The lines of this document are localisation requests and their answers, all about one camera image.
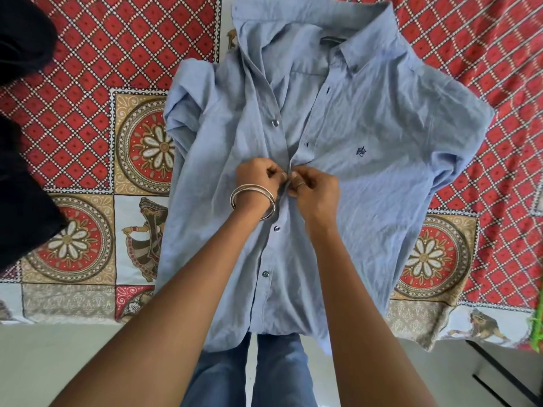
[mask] silver bangle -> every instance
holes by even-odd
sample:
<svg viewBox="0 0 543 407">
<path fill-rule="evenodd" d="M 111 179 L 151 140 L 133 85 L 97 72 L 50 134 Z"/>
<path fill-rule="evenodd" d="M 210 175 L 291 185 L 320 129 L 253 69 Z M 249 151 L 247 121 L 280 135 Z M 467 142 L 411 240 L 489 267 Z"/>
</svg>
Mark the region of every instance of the silver bangle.
<svg viewBox="0 0 543 407">
<path fill-rule="evenodd" d="M 240 185 L 238 188 L 236 188 L 232 194 L 230 195 L 230 205 L 232 206 L 232 209 L 236 208 L 236 197 L 239 193 L 243 191 L 256 191 L 260 194 L 264 195 L 266 198 L 268 198 L 270 202 L 270 209 L 271 211 L 268 212 L 265 216 L 263 216 L 260 221 L 266 220 L 267 218 L 270 218 L 275 213 L 275 199 L 273 194 L 266 188 L 262 187 L 261 185 L 257 184 L 243 184 Z"/>
</svg>

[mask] black cloth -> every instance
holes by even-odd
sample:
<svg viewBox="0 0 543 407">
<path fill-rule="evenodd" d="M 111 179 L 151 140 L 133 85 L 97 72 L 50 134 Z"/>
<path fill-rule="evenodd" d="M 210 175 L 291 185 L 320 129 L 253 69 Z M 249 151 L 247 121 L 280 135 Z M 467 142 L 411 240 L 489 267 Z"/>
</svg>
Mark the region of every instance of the black cloth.
<svg viewBox="0 0 543 407">
<path fill-rule="evenodd" d="M 30 0 L 0 0 L 0 85 L 51 61 L 57 32 Z M 21 129 L 0 115 L 0 273 L 67 226 L 18 152 Z"/>
</svg>

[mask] flower center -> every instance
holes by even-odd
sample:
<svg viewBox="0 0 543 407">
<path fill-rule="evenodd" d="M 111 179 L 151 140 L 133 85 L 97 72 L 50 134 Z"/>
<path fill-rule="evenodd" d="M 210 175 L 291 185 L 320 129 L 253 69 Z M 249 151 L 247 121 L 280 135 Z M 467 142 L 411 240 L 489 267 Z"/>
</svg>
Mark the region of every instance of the flower center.
<svg viewBox="0 0 543 407">
<path fill-rule="evenodd" d="M 162 151 L 163 153 L 168 152 L 169 144 L 163 141 L 162 143 L 159 144 L 159 150 Z"/>
</svg>

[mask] person's left arm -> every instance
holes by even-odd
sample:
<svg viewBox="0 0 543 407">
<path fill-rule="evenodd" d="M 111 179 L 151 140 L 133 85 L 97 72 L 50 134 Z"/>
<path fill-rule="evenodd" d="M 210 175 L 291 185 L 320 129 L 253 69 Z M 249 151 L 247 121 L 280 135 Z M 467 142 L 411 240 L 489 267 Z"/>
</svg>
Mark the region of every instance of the person's left arm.
<svg viewBox="0 0 543 407">
<path fill-rule="evenodd" d="M 286 174 L 267 158 L 236 170 L 237 184 L 276 197 Z M 51 407 L 179 407 L 228 278 L 259 219 L 262 194 L 245 191 L 221 228 L 68 383 Z"/>
</svg>

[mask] floor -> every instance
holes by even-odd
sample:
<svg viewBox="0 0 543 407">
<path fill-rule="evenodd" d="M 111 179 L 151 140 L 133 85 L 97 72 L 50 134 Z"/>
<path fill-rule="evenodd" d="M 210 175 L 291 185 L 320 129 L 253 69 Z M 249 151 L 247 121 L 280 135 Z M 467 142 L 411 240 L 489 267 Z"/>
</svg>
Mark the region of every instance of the floor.
<svg viewBox="0 0 543 407">
<path fill-rule="evenodd" d="M 70 378 L 117 331 L 116 326 L 0 326 L 0 405 L 45 407 Z M 425 352 L 416 343 L 401 341 L 440 407 L 499 407 L 471 377 L 480 377 L 513 407 L 532 404 L 463 341 L 441 341 Z M 256 343 L 249 349 L 247 390 L 251 394 Z M 312 339 L 304 339 L 319 406 L 338 407 L 332 359 Z M 519 350 L 486 348 L 533 391 L 538 391 L 543 356 Z"/>
</svg>

